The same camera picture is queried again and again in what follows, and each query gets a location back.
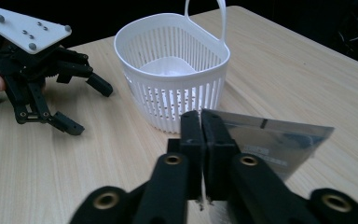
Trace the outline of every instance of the basket handle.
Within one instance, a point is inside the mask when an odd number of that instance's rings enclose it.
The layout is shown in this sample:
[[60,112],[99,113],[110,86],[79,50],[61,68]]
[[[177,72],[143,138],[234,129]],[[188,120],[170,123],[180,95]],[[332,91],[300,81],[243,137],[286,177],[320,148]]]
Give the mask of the basket handle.
[[[188,16],[189,2],[190,0],[186,0],[185,17],[191,21]],[[219,5],[220,12],[222,13],[222,36],[220,37],[220,41],[226,42],[226,0],[217,0],[217,4]]]

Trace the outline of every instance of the wooden table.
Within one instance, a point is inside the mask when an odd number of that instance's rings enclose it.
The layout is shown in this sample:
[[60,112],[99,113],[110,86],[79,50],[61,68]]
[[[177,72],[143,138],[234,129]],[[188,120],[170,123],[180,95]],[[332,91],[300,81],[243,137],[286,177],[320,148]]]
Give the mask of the wooden table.
[[[192,17],[219,36],[218,10]],[[168,138],[146,123],[131,99],[113,37],[73,48],[89,55],[115,94],[106,98],[73,78],[48,80],[46,98],[85,127],[79,136],[14,119],[0,93],[0,224],[67,223],[93,190],[130,191],[149,179]],[[219,110],[267,119],[332,126],[332,136],[287,180],[308,198],[333,188],[358,201],[358,62],[241,7],[227,8],[231,58]],[[210,223],[191,203],[188,223]]]

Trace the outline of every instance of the white mounting plate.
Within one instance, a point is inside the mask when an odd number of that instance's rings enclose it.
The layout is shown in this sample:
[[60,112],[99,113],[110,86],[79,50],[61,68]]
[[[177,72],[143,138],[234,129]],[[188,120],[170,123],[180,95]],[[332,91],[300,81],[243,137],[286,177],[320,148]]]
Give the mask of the white mounting plate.
[[30,54],[46,49],[71,33],[70,26],[0,8],[0,35]]

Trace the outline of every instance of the metal screw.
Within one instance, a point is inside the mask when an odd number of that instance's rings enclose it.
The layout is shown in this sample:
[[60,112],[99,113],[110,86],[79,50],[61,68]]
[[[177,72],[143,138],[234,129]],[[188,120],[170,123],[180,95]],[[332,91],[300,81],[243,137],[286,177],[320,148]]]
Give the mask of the metal screw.
[[0,22],[5,22],[5,17],[0,15]]
[[28,45],[28,48],[30,49],[36,49],[36,44],[35,43],[31,43]]
[[65,31],[70,32],[71,30],[72,30],[71,26],[69,26],[69,25],[65,26]]

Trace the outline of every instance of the slotted basket side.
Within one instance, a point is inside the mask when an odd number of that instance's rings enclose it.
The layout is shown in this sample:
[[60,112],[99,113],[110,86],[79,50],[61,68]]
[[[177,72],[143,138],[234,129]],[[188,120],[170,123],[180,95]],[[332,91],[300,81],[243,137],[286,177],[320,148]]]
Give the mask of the slotted basket side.
[[217,108],[225,83],[225,76],[220,74],[207,82],[169,83],[165,88],[156,87],[151,80],[136,79],[130,86],[138,109],[150,123],[170,133],[179,132],[180,116],[186,111]]

